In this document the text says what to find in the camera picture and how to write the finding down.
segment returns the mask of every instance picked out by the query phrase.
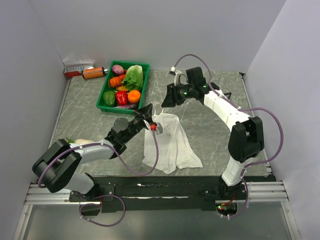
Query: lettuce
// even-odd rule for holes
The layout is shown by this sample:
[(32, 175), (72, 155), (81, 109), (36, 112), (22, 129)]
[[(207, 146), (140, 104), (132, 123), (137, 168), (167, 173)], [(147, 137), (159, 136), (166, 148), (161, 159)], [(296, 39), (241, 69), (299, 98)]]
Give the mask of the lettuce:
[(125, 77), (122, 80), (122, 84), (131, 90), (141, 90), (144, 85), (144, 73), (142, 71), (142, 66), (133, 65), (126, 71)]

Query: red bell pepper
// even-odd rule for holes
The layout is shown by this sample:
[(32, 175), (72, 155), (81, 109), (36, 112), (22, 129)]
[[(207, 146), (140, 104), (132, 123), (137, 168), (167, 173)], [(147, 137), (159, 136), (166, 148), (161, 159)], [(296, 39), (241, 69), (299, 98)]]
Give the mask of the red bell pepper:
[(118, 102), (119, 106), (128, 104), (128, 94), (126, 91), (117, 91), (115, 94), (115, 99)]

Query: marble surface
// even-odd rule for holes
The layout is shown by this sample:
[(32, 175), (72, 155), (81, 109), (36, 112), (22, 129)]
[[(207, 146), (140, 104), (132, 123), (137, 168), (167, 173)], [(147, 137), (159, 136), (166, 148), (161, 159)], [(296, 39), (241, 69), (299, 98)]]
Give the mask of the marble surface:
[[(167, 84), (173, 82), (173, 77), (166, 70), (151, 70), (147, 83), (144, 105), (153, 103), (157, 113), (160, 113), (161, 103), (166, 96)], [(107, 136), (114, 121), (125, 117), (129, 121), (130, 115), (106, 113), (96, 108), (96, 103), (103, 87), (105, 77), (84, 80), (81, 76), (74, 77), (71, 82), (62, 112), (59, 118), (54, 141), (68, 137), (70, 139), (88, 139), (98, 141)], [(232, 92), (231, 100), (242, 108), (248, 108), (249, 103), (244, 91), (241, 76), (238, 72), (212, 71), (214, 81), (224, 93)], [(203, 168), (178, 169), (169, 174), (172, 176), (219, 176), (229, 161), (228, 141), (230, 132), (219, 117), (206, 106), (194, 99), (186, 100), (185, 104), (174, 108), (165, 108), (165, 113), (175, 114), (179, 117), (190, 146), (201, 159)], [(137, 134), (127, 143), (127, 150), (121, 155), (124, 161), (136, 171), (147, 172), (150, 167), (142, 164), (144, 158), (144, 131)], [(263, 160), (260, 154), (256, 161)], [(114, 159), (100, 159), (82, 164), (77, 172), (91, 175), (132, 176), (119, 161)], [(151, 176), (167, 176), (162, 171), (154, 170)], [(252, 166), (247, 176), (268, 175), (264, 164)]]

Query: yellow pepper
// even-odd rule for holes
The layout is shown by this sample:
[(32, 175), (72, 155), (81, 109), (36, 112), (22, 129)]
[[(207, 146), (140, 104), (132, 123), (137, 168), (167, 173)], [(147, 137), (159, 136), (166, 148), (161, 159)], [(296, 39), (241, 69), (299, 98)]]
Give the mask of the yellow pepper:
[(117, 91), (128, 91), (128, 88), (126, 88), (125, 86), (123, 86), (123, 85), (121, 85), (121, 86), (117, 86), (116, 88), (115, 88)]

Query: black mounting plate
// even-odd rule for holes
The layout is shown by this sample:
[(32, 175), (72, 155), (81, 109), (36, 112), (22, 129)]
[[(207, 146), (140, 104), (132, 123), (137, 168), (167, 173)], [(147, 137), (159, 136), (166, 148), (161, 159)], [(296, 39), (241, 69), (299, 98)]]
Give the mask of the black mounting plate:
[[(100, 184), (101, 195), (110, 192), (122, 198), (127, 211), (201, 209), (215, 211), (217, 200), (231, 200), (231, 196), (219, 196), (217, 188), (219, 176), (96, 176), (94, 181)], [(273, 175), (248, 176), (247, 182), (275, 182)], [(236, 190), (236, 200), (246, 199), (241, 184)], [(70, 202), (85, 202), (78, 196), (70, 195)], [(122, 211), (119, 200), (105, 197), (102, 201), (102, 213)]]

